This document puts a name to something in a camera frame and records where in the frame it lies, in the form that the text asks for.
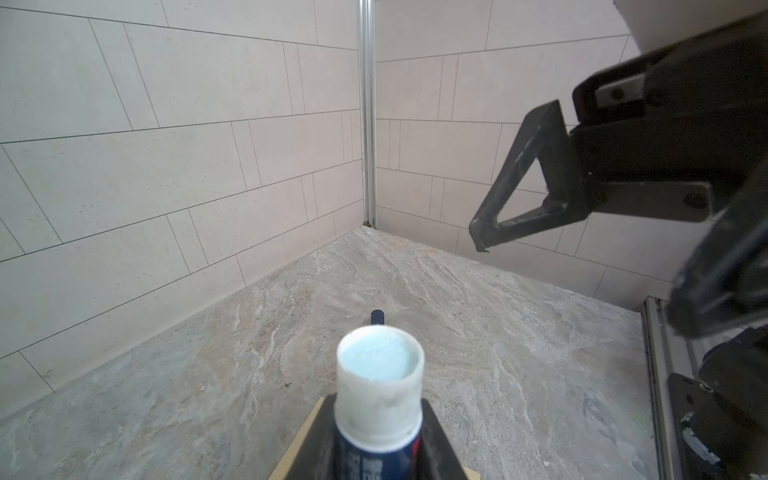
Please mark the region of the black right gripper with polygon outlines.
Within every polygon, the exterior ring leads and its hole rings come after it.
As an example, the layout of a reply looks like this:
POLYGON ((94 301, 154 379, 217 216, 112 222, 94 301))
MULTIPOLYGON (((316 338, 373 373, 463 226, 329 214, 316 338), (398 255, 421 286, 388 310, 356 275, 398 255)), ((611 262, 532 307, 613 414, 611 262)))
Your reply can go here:
POLYGON ((599 71, 531 110, 469 224, 478 252, 593 212, 701 222, 666 307, 701 338, 767 318, 767 15, 599 71))

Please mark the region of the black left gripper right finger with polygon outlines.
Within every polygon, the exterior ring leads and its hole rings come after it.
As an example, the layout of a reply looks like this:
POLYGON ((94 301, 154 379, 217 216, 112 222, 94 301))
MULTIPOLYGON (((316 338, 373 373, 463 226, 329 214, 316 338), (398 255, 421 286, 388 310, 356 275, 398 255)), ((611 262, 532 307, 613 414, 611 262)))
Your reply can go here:
POLYGON ((468 480, 429 401, 421 400, 423 425, 417 454, 418 480, 468 480))

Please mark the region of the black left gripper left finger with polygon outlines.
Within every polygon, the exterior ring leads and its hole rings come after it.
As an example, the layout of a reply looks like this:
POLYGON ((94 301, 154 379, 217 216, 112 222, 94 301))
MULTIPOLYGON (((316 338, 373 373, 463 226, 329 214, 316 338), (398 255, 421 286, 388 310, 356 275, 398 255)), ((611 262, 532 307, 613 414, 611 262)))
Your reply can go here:
POLYGON ((335 394, 323 397, 305 421, 303 438, 299 441, 285 479, 336 478, 335 400, 335 394))

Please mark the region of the tan kraft envelope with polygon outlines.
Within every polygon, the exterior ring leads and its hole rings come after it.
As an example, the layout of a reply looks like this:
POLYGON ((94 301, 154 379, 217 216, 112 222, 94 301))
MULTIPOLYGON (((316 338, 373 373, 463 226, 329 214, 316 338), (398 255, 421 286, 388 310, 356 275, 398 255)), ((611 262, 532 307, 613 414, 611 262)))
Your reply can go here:
MULTIPOLYGON (((320 398, 298 434, 270 474, 272 479, 335 479, 339 472, 331 394, 320 398)), ((423 427, 411 479, 479 479, 481 474, 460 464, 438 417, 427 399, 421 400, 423 427)))

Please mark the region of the white glue stick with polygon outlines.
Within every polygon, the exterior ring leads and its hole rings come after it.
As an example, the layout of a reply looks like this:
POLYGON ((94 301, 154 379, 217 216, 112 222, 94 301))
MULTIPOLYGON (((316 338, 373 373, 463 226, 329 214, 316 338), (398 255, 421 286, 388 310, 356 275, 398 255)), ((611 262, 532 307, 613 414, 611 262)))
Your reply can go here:
POLYGON ((401 329, 370 325, 345 335, 336 359, 336 477, 413 479, 423 428, 421 344, 401 329))

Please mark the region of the dark blue glue cap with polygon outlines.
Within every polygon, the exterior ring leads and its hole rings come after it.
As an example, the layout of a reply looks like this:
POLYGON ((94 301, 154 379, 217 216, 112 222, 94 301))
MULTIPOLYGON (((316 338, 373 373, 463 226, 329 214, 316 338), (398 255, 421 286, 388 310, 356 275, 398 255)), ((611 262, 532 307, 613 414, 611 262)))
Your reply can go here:
POLYGON ((385 324, 385 313, 382 310, 376 309, 373 310, 370 314, 370 324, 371 325, 384 325, 385 324))

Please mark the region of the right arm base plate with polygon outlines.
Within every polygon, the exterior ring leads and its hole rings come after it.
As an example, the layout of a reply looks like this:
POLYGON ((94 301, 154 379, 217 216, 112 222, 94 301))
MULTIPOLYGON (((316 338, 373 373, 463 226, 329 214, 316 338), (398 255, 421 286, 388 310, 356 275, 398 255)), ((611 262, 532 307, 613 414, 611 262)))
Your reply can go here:
POLYGON ((767 327, 710 349, 696 380, 673 373, 678 452, 686 479, 767 477, 767 327))

